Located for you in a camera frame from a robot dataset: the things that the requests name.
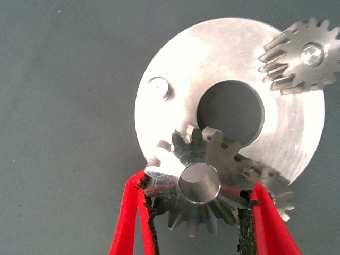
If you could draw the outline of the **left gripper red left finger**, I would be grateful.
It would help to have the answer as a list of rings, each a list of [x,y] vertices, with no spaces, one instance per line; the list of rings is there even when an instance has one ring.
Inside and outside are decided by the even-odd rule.
[[[109,254],[133,254],[137,214],[140,217],[144,254],[159,254],[154,226],[155,211],[151,207],[151,199],[144,193],[146,183],[144,171],[137,172],[127,180]]]

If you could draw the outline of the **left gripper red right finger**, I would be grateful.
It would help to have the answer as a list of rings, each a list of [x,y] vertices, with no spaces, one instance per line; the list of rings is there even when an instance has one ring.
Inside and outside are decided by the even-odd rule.
[[[241,193],[250,208],[238,210],[238,253],[301,254],[269,193],[258,181],[255,184],[253,190]]]

